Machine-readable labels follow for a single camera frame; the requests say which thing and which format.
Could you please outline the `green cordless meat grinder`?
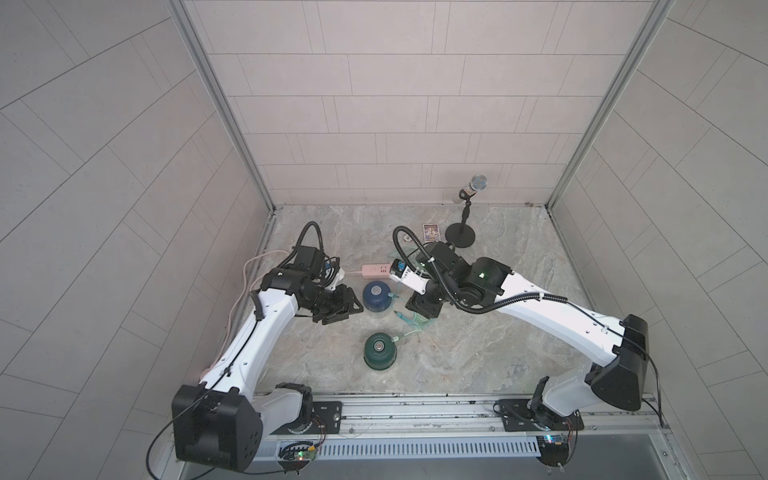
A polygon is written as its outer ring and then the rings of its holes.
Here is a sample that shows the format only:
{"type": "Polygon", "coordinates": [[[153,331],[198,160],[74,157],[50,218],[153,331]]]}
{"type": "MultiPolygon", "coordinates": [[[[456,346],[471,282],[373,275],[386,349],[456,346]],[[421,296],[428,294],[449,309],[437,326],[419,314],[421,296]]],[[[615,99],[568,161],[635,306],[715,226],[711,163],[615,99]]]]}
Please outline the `green cordless meat grinder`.
{"type": "Polygon", "coordinates": [[[364,345],[363,359],[366,365],[376,371],[389,369],[397,357],[394,339],[386,333],[374,333],[364,345]]]}

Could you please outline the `blue cordless meat grinder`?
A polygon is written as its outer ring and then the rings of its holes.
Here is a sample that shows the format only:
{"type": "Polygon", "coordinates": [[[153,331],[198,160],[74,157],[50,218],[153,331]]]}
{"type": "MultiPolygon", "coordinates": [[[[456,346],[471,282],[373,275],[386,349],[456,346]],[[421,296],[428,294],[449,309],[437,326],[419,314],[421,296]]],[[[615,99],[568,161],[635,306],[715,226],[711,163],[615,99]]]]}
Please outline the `blue cordless meat grinder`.
{"type": "Polygon", "coordinates": [[[392,300],[391,288],[383,281],[370,281],[363,289],[363,305],[368,311],[384,312],[391,306],[392,300]]]}

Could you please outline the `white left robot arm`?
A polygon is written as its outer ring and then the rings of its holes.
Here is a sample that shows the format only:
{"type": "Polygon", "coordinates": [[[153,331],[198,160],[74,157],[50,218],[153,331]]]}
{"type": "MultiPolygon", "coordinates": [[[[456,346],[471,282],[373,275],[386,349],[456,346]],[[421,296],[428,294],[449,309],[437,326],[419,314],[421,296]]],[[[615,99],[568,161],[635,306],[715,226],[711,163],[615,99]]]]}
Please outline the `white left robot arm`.
{"type": "Polygon", "coordinates": [[[252,291],[253,313],[217,363],[172,400],[176,457],[208,467],[245,471],[261,441],[286,427],[304,432],[314,423],[310,387],[281,383],[255,392],[272,349],[300,310],[323,325],[362,312],[354,290],[342,282],[336,261],[316,247],[297,245],[252,291]]]}

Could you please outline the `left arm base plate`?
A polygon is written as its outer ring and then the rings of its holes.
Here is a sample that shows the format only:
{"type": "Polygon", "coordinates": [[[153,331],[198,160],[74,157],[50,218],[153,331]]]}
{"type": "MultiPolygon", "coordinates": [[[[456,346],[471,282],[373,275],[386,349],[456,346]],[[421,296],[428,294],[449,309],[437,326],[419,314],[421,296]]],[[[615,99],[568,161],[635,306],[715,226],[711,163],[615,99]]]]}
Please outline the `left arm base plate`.
{"type": "Polygon", "coordinates": [[[292,429],[285,425],[273,432],[273,435],[328,435],[338,434],[343,413],[341,401],[319,401],[313,403],[309,423],[302,428],[292,429]]]}

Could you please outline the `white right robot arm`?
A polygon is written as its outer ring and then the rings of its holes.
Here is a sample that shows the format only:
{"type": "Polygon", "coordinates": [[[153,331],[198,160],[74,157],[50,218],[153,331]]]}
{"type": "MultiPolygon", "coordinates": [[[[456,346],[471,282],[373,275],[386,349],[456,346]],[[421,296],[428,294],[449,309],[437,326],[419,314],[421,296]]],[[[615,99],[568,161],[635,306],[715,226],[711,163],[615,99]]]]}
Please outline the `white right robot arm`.
{"type": "Polygon", "coordinates": [[[468,263],[444,242],[418,247],[414,258],[401,256],[392,263],[390,277],[412,290],[406,307],[421,316],[437,317],[446,303],[472,315],[506,314],[586,356],[583,366],[539,381],[527,404],[536,422],[599,402],[630,412],[642,407],[650,362],[642,318],[618,319],[583,308],[494,259],[468,263]]]}

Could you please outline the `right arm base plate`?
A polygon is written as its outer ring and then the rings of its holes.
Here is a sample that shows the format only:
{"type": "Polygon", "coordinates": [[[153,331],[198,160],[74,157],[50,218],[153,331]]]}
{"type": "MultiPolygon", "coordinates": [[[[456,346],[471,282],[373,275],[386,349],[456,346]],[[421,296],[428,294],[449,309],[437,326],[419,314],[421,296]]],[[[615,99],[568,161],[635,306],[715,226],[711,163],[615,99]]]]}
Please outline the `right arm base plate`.
{"type": "Polygon", "coordinates": [[[541,406],[528,407],[528,399],[500,399],[493,405],[494,413],[502,420],[505,432],[576,432],[584,429],[584,422],[576,412],[564,417],[541,406]]]}

